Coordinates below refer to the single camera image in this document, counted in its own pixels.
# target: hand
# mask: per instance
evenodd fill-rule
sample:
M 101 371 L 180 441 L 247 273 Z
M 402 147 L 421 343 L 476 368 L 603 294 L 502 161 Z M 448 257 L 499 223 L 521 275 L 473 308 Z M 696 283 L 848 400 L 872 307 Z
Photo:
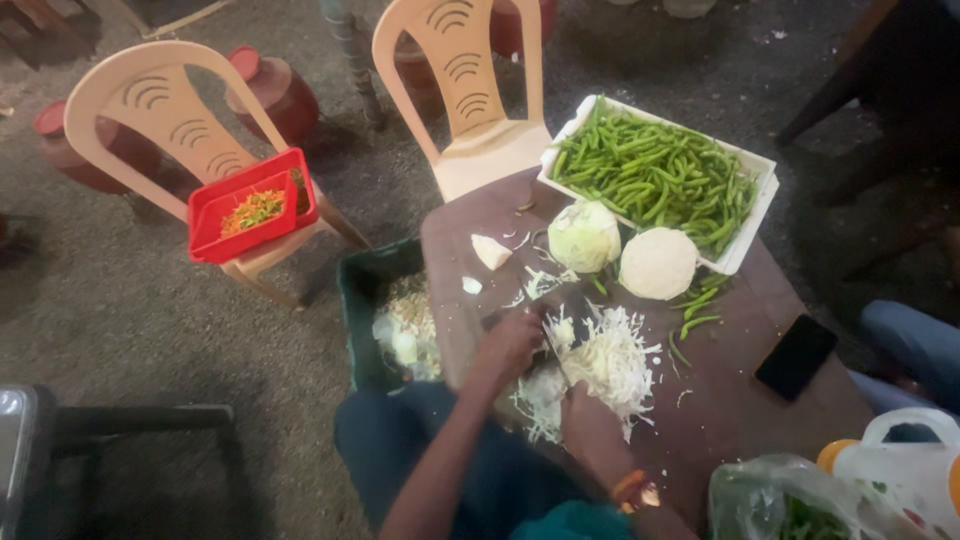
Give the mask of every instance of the hand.
M 610 493 L 635 469 L 634 457 L 623 440 L 623 422 L 588 390 L 587 382 L 578 380 L 566 393 L 560 431 L 570 454 Z
M 526 371 L 534 351 L 543 345 L 542 314 L 542 308 L 534 305 L 530 312 L 518 309 L 503 317 L 480 342 L 468 383 L 490 384 L 499 394 Z

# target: jeans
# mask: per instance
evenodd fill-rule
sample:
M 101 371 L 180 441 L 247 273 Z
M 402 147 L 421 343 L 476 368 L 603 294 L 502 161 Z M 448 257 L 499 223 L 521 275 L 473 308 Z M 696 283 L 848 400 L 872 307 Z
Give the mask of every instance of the jeans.
M 387 396 L 360 389 L 334 419 L 334 444 L 379 532 L 420 456 L 456 403 L 442 383 L 414 382 Z M 563 469 L 534 453 L 519 433 L 488 420 L 473 451 L 451 538 L 502 539 L 554 506 L 585 500 Z
M 867 341 L 899 362 L 936 402 L 851 372 L 876 414 L 908 406 L 939 406 L 953 415 L 960 413 L 960 329 L 903 304 L 882 300 L 863 309 L 860 326 Z

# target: chair seat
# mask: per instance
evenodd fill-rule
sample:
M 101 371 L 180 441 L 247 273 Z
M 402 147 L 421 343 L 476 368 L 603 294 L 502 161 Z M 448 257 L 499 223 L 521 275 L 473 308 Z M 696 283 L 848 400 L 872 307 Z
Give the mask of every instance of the chair seat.
M 539 165 L 552 141 L 542 122 L 530 120 L 500 120 L 458 136 L 433 165 L 444 201 Z

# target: black phone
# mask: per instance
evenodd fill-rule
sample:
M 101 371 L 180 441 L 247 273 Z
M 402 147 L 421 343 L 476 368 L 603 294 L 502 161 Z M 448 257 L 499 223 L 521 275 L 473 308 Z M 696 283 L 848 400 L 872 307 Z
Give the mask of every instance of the black phone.
M 801 314 L 780 343 L 756 368 L 754 377 L 787 401 L 794 401 L 827 361 L 837 336 Z

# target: shredded carrot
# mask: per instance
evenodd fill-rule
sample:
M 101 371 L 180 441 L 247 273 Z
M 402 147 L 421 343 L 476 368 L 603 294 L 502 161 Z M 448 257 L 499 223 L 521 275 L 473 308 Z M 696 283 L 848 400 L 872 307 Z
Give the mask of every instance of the shredded carrot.
M 220 236 L 222 238 L 233 236 L 281 213 L 285 197 L 286 193 L 275 189 L 251 193 L 246 201 L 240 203 L 240 206 L 230 215 L 224 217 Z

